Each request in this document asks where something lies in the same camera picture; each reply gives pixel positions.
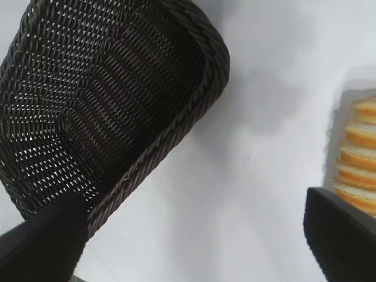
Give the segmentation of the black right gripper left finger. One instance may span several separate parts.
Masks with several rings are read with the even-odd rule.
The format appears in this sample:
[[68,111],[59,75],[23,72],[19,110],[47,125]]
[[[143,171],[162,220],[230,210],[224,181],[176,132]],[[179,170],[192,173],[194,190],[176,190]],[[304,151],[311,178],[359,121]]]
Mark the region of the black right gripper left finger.
[[1,235],[1,281],[69,281],[88,239],[85,199],[70,194]]

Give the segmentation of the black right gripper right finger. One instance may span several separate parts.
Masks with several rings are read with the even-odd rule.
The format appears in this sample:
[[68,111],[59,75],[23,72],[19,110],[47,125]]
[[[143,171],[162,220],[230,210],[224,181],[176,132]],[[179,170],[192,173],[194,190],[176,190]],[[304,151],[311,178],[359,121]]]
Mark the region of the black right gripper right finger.
[[304,235],[327,281],[375,281],[375,219],[323,188],[305,203]]

